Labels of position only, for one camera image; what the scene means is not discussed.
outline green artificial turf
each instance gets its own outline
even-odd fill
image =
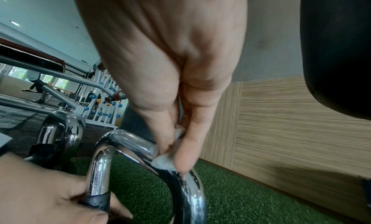
[[[89,158],[73,158],[78,175],[85,175]],[[264,186],[198,162],[209,224],[341,223]],[[172,212],[166,185],[124,157],[112,162],[110,188],[134,215],[134,223],[168,224]]]

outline curved metal handle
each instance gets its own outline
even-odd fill
[[[156,145],[125,130],[105,134],[97,142],[89,165],[88,195],[99,196],[109,192],[112,157],[121,154],[139,163],[167,184],[173,199],[173,217],[169,224],[205,224],[206,198],[197,173],[193,169],[182,179],[178,172],[152,167],[156,152]]]
[[[36,144],[53,148],[37,150],[25,160],[40,166],[63,166],[78,149],[84,129],[85,118],[65,111],[52,112],[45,118]]]

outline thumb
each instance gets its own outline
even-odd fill
[[[66,202],[57,205],[42,223],[107,224],[107,222],[108,214],[106,212]]]

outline human hand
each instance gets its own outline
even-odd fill
[[[13,154],[0,157],[1,224],[106,224],[108,214],[77,204],[85,177],[43,169]],[[111,195],[111,212],[131,213]]]
[[[245,39],[247,0],[76,0],[102,62],[161,153],[186,135],[174,166],[196,163]]]

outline wood grain surface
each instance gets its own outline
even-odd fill
[[[371,177],[371,121],[324,107],[302,76],[233,83],[202,158],[371,223],[359,178]]]

